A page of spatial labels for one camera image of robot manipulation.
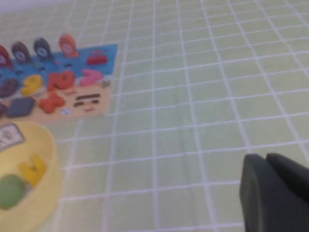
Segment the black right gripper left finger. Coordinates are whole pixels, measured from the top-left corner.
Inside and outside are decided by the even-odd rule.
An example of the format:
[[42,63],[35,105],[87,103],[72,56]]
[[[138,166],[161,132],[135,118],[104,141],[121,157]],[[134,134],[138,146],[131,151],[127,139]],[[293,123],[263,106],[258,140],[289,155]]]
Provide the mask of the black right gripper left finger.
[[266,157],[244,157],[239,198],[247,232],[309,230],[309,204],[285,185]]

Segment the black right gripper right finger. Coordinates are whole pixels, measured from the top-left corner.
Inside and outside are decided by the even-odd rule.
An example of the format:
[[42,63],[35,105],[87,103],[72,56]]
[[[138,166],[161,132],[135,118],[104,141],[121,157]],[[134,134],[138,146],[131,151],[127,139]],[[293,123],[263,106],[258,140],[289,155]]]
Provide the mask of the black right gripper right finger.
[[309,203],[309,169],[278,153],[268,153],[266,161],[285,185],[307,204]]

